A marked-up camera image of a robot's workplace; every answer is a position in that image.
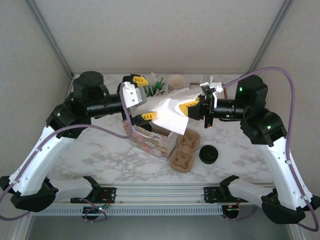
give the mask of white marble table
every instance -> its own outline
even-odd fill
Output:
[[[111,94],[116,92],[123,75],[104,76],[104,83]],[[216,76],[218,82],[228,82],[235,77]],[[197,82],[201,75],[185,75],[185,78],[188,82]],[[120,114],[93,120],[92,124],[125,134]],[[49,177],[76,179],[90,175],[100,184],[206,184],[219,183],[230,175],[238,175],[252,183],[272,182],[267,165],[242,133],[239,122],[215,120],[213,127],[204,129],[203,121],[191,119],[188,127],[201,135],[193,168],[188,173],[174,171],[169,161],[164,162],[131,146],[130,140],[88,128],[61,155]],[[207,165],[199,159],[199,150],[204,145],[217,148],[219,156],[214,164]]]

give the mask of white cloth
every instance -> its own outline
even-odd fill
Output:
[[[189,118],[180,110],[179,105],[195,101],[202,92],[200,87],[183,88],[168,94],[148,97],[147,102],[138,106],[134,111],[131,108],[131,113],[136,116],[156,112],[156,117],[152,120],[154,124],[183,135]]]

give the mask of black cup lid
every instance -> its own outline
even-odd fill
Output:
[[[218,150],[211,145],[205,145],[199,153],[200,160],[205,164],[213,164],[218,158]]]

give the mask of purple cable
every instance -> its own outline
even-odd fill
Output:
[[[258,211],[258,207],[256,207],[252,213],[248,214],[247,216],[243,216],[243,217],[239,217],[239,218],[235,218],[234,221],[241,221],[241,220],[245,220],[248,219],[250,217],[252,217],[253,215],[255,215],[255,213]]]
[[[90,208],[88,211],[85,212],[85,215],[84,215],[84,220],[87,222],[88,219],[87,219],[87,216],[88,214],[93,210],[93,209],[97,209],[98,211],[100,211],[99,207],[97,205],[95,205],[93,202],[90,202],[89,200],[85,199],[85,198],[80,198],[81,200],[87,202],[88,204],[90,204],[93,208]],[[103,219],[99,219],[99,220],[91,220],[90,222],[91,223],[98,223],[98,222],[103,222],[105,220],[107,220],[107,214],[105,213],[105,211],[101,211],[104,215],[104,218]]]
[[[54,131],[53,133],[49,134],[38,146],[37,146],[37,149],[31,154],[31,156],[28,158],[28,160],[25,162],[25,164],[23,165],[23,167],[21,168],[21,171],[18,173],[18,175],[16,176],[16,178],[14,179],[13,183],[11,183],[4,191],[3,193],[0,195],[0,203],[1,201],[4,199],[5,195],[10,191],[10,189],[13,188],[13,186],[16,184],[16,182],[19,181],[19,179],[21,178],[22,174],[24,174],[24,172],[26,171],[27,167],[29,166],[29,164],[31,163],[31,161],[35,158],[35,156],[37,155],[37,153],[39,152],[40,149],[43,148],[43,146],[50,140],[52,139],[53,137],[55,137],[57,134],[61,133],[61,132],[64,132],[66,130],[70,130],[70,129],[78,129],[78,128],[93,128],[93,129],[97,129],[97,130],[100,130],[100,131],[103,131],[107,134],[111,134],[115,137],[118,137],[118,138],[121,138],[121,139],[129,139],[131,138],[132,136],[132,123],[131,123],[131,119],[130,119],[130,114],[128,112],[128,109],[126,107],[126,104],[125,104],[125,100],[124,100],[124,96],[123,96],[123,85],[120,86],[120,100],[121,100],[121,103],[122,103],[122,107],[123,107],[123,110],[124,110],[124,114],[125,114],[125,117],[126,117],[126,120],[127,120],[127,123],[128,123],[128,126],[129,126],[129,134],[128,135],[120,135],[118,133],[115,133],[115,132],[112,132],[108,129],[105,129],[103,127],[100,127],[100,126],[96,126],[96,125],[90,125],[90,124],[75,124],[75,125],[71,125],[71,126],[65,126],[65,127],[62,127],[56,131]],[[3,221],[14,221],[14,220],[18,220],[20,218],[23,218],[24,216],[28,215],[30,212],[27,211],[23,214],[21,214],[20,216],[16,216],[16,217],[11,217],[11,218],[8,218],[8,217],[4,217],[4,216],[1,216],[0,215],[0,220],[3,220]]]
[[[289,123],[288,123],[288,133],[287,133],[287,139],[286,139],[286,143],[285,143],[285,156],[286,156],[286,159],[287,160],[290,160],[290,142],[291,142],[291,132],[292,132],[292,125],[293,125],[293,117],[294,117],[294,108],[295,108],[295,101],[296,101],[296,90],[295,90],[295,86],[294,86],[294,82],[291,78],[291,76],[289,75],[289,73],[280,68],[280,67],[275,67],[275,66],[269,66],[269,67],[263,67],[263,68],[260,68],[258,70],[255,70],[255,71],[252,71],[250,73],[247,73],[245,75],[242,75],[241,77],[233,80],[233,81],[230,81],[228,82],[227,84],[223,84],[222,87],[223,88],[226,88],[226,87],[229,87],[230,85],[232,84],[235,84],[249,76],[252,76],[252,75],[255,75],[255,74],[259,74],[259,73],[262,73],[262,72],[265,72],[265,71],[279,71],[281,73],[283,73],[286,78],[288,79],[289,81],[289,84],[290,84],[290,88],[291,88],[291,104],[290,104],[290,114],[289,114]],[[292,164],[289,164],[289,169],[292,173],[292,176],[295,180],[295,183],[296,185],[298,186],[299,188],[299,191],[300,193],[302,194],[302,196],[305,196],[306,193],[298,179],[298,176],[296,174],[296,171],[294,169],[294,167],[292,166]],[[318,219],[317,219],[317,216],[316,216],[316,212],[315,210],[313,209],[313,207],[311,206],[310,202],[307,200],[307,199],[304,199],[306,205],[308,206],[308,208],[310,209],[310,212],[311,212],[311,215],[313,217],[313,220],[314,220],[314,225],[315,227],[314,228],[310,228],[308,226],[305,226],[301,223],[298,223],[297,225],[299,225],[300,227],[304,228],[304,229],[307,229],[309,231],[312,231],[312,232],[317,232],[319,231],[319,222],[318,222]]]

